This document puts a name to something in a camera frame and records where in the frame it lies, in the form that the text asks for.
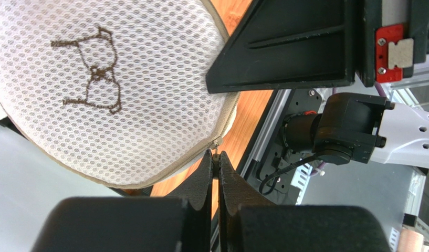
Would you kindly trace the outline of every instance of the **zipper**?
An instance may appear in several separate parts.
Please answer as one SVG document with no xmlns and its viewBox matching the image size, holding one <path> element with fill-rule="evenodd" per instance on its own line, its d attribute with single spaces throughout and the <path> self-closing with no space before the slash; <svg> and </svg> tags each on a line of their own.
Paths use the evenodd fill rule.
<svg viewBox="0 0 429 252">
<path fill-rule="evenodd" d="M 237 109 L 237 103 L 239 102 L 239 94 L 233 104 L 233 108 Z M 194 152 L 194 154 L 192 154 L 190 157 L 188 157 L 187 159 L 183 160 L 179 165 L 177 165 L 177 167 L 175 169 L 173 169 L 172 171 L 166 173 L 160 180 L 156 180 L 153 183 L 149 183 L 147 185 L 145 185 L 144 187 L 148 187 L 151 186 L 153 184 L 156 184 L 160 181 L 165 180 L 169 175 L 173 174 L 174 172 L 178 171 L 180 168 L 182 168 L 184 165 L 188 164 L 191 160 L 195 159 L 198 155 L 200 155 L 200 153 L 202 153 L 203 151 L 207 150 L 207 149 L 215 149 L 217 148 L 217 146 L 219 146 L 220 144 L 222 144 L 223 139 L 222 136 L 225 134 L 225 132 L 227 131 L 228 125 L 230 123 L 230 120 L 232 119 L 232 115 L 233 115 L 234 109 L 232 109 L 228 115 L 226 124 L 224 126 L 224 128 L 221 131 L 221 136 L 219 136 L 218 138 L 214 139 L 213 141 L 211 141 L 210 143 L 208 143 L 207 145 L 203 146 L 201 149 L 199 149 L 198 151 Z"/>
</svg>

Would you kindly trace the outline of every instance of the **white mesh bag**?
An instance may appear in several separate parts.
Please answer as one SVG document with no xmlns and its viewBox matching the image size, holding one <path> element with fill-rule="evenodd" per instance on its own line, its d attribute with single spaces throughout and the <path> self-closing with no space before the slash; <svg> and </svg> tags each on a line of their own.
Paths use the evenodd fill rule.
<svg viewBox="0 0 429 252">
<path fill-rule="evenodd" d="M 205 83 L 226 39 L 200 0 L 0 0 L 0 102 L 64 167 L 146 187 L 232 123 L 238 93 Z"/>
</svg>

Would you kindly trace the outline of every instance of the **brown thread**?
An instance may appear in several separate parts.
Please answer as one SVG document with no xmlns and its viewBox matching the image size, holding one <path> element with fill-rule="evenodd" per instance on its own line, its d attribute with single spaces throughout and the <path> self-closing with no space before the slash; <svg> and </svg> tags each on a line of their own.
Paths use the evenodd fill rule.
<svg viewBox="0 0 429 252">
<path fill-rule="evenodd" d="M 80 43 L 84 42 L 84 41 L 89 41 L 92 39 L 104 39 L 104 40 L 109 42 L 111 49 L 114 53 L 114 59 L 113 59 L 112 64 L 110 64 L 108 67 L 100 68 L 98 65 L 89 66 L 86 63 L 86 59 L 85 59 L 84 54 L 82 53 Z M 79 50 L 79 55 L 82 58 L 82 62 L 84 64 L 84 66 L 88 70 L 90 70 L 90 72 L 91 72 L 90 80 L 87 82 L 87 85 L 86 85 L 85 99 L 64 99 L 64 100 L 62 100 L 63 105 L 85 104 L 85 105 L 92 106 L 92 107 L 99 108 L 99 109 L 109 109 L 111 114 L 116 114 L 117 112 L 119 112 L 121 110 L 121 88 L 120 88 L 119 83 L 116 81 L 115 74 L 113 72 L 113 68 L 115 67 L 115 65 L 117 63 L 118 56 L 117 56 L 117 51 L 115 49 L 115 46 L 113 45 L 112 32 L 111 31 L 108 31 L 107 29 L 98 27 L 98 34 L 96 34 L 96 35 L 84 37 L 82 39 L 77 39 L 77 40 L 51 41 L 51 46 L 52 47 L 68 47 L 68 46 L 77 47 Z M 88 102 L 88 94 L 89 94 L 89 89 L 90 89 L 91 84 L 96 82 L 96 81 L 101 81 L 101 80 L 106 80 L 110 83 L 114 83 L 118 89 L 117 101 L 112 105 L 107 106 L 107 105 L 95 104 L 94 102 Z"/>
</svg>

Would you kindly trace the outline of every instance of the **beige trim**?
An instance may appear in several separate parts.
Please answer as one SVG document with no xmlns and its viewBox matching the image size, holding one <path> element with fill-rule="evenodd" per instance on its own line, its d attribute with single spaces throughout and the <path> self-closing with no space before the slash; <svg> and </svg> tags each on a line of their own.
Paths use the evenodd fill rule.
<svg viewBox="0 0 429 252">
<path fill-rule="evenodd" d="M 224 23 L 222 22 L 221 17 L 217 13 L 216 9 L 214 8 L 213 4 L 209 0 L 200 0 L 205 8 L 208 10 L 208 12 L 213 17 L 213 20 L 219 29 L 220 34 L 224 38 L 225 41 L 228 40 L 229 35 L 228 32 L 224 26 Z M 32 141 L 27 134 L 14 122 L 14 120 L 8 115 L 8 117 L 13 121 L 14 125 L 17 127 L 17 129 L 31 142 L 34 146 L 39 148 L 43 153 L 45 153 L 48 157 L 50 157 L 52 160 L 54 160 L 59 165 L 63 166 L 64 168 L 79 174 L 80 176 L 89 179 L 93 182 L 102 184 L 104 186 L 108 187 L 114 187 L 114 188 L 120 188 L 120 189 L 138 189 L 138 188 L 144 188 L 150 185 L 153 185 L 161 180 L 164 180 L 168 178 L 170 175 L 178 171 L 183 166 L 187 165 L 189 162 L 191 162 L 195 157 L 197 157 L 200 153 L 204 152 L 206 149 L 212 148 L 213 144 L 218 142 L 219 139 L 221 140 L 221 137 L 224 135 L 225 131 L 227 130 L 228 126 L 232 123 L 234 120 L 234 112 L 237 106 L 237 102 L 239 100 L 239 92 L 235 93 L 228 93 L 225 97 L 224 105 L 221 109 L 221 113 L 219 114 L 219 119 L 217 121 L 216 127 L 213 130 L 213 133 L 209 138 L 206 138 L 199 142 L 196 146 L 192 147 L 185 155 L 180 157 L 178 160 L 173 162 L 171 165 L 163 169 L 161 172 L 156 174 L 155 176 L 151 177 L 150 179 L 144 181 L 143 183 L 139 184 L 129 184 L 129 185 L 118 185 L 118 184 L 111 184 L 106 181 L 100 180 L 98 178 L 89 176 L 87 174 L 84 174 L 82 172 L 79 172 L 75 169 L 72 169 L 53 156 L 51 156 L 49 153 L 47 153 L 45 150 L 40 148 L 34 141 Z"/>
</svg>

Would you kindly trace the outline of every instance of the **gray panel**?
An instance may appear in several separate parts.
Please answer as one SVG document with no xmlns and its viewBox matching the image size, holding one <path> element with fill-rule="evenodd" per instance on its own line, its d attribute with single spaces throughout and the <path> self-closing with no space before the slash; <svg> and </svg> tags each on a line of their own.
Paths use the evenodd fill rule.
<svg viewBox="0 0 429 252">
<path fill-rule="evenodd" d="M 303 205 L 352 205 L 368 209 L 381 223 L 387 236 L 401 228 L 404 208 L 414 170 L 410 166 L 327 164 L 325 175 L 310 179 Z"/>
</svg>

